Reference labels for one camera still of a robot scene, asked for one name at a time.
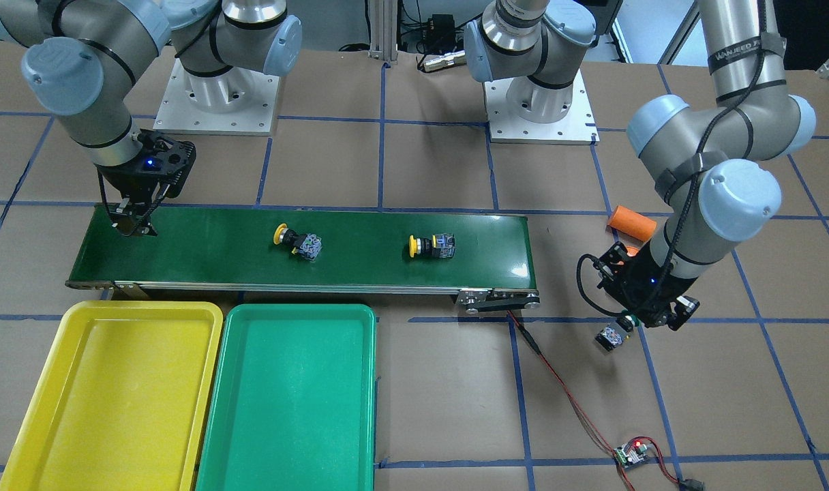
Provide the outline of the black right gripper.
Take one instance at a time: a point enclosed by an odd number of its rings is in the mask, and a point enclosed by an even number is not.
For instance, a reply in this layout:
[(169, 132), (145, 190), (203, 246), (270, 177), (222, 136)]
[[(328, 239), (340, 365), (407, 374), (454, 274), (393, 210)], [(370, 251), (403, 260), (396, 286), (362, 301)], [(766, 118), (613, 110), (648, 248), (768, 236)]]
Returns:
[[(124, 237), (157, 236), (151, 215), (165, 198), (177, 198), (196, 161), (196, 146), (155, 130), (140, 130), (127, 139), (137, 152), (117, 158), (115, 166), (98, 165), (97, 171), (121, 193), (119, 204), (107, 205), (112, 227)], [(144, 212), (137, 221), (135, 212)]]

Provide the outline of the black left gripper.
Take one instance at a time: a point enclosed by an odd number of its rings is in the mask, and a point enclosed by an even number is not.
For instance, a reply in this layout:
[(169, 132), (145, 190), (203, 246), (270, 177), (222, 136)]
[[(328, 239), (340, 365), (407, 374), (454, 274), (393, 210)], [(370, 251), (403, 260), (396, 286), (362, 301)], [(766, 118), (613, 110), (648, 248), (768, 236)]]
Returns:
[[(601, 276), (597, 286), (619, 302), (623, 311), (605, 310), (586, 295), (581, 284), (581, 265), (585, 260), (591, 260)], [(632, 314), (645, 327), (667, 325), (676, 331), (698, 310), (700, 301), (685, 293), (694, 280), (671, 276), (670, 271), (668, 269), (663, 274), (663, 267), (650, 255), (649, 245), (632, 256), (629, 249), (617, 241), (599, 257), (591, 254), (580, 256), (577, 262), (577, 289), (588, 305), (604, 315), (620, 319)]]

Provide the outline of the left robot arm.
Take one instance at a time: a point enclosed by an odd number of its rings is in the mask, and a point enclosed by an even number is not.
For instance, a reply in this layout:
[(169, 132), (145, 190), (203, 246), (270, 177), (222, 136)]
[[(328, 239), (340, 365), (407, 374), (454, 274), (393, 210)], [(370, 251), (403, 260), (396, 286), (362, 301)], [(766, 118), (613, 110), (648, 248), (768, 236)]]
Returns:
[(759, 163), (803, 148), (817, 125), (813, 106), (789, 93), (773, 3), (699, 7), (716, 108), (693, 110), (667, 94), (642, 106), (626, 130), (674, 212), (636, 255), (618, 242), (601, 256), (582, 256), (598, 271), (598, 287), (621, 305), (599, 311), (647, 327), (677, 330), (695, 313), (692, 283), (779, 211), (779, 183)]

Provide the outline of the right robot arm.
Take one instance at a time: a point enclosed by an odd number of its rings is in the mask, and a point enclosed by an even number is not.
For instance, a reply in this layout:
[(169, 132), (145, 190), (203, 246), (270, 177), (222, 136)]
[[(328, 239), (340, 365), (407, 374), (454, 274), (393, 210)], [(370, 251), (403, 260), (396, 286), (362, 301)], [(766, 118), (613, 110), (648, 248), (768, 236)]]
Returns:
[(171, 104), (180, 132), (267, 132), (274, 90), (302, 47), (284, 1), (0, 1), (0, 40), (24, 46), (20, 71), (97, 171), (102, 208), (126, 237), (155, 235), (152, 213), (177, 198), (196, 147), (142, 128), (125, 96), (165, 46), (177, 57)]

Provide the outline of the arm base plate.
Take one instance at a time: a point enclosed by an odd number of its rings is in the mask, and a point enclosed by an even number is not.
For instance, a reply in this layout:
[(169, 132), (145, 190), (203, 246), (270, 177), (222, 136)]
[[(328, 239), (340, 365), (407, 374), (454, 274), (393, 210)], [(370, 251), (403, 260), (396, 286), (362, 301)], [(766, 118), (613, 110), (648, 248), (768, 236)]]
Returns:
[(571, 86), (557, 90), (526, 77), (485, 82), (483, 88), (493, 143), (589, 145), (601, 139), (580, 71)]
[(271, 136), (282, 80), (243, 68), (200, 78), (177, 60), (153, 130), (175, 136)]

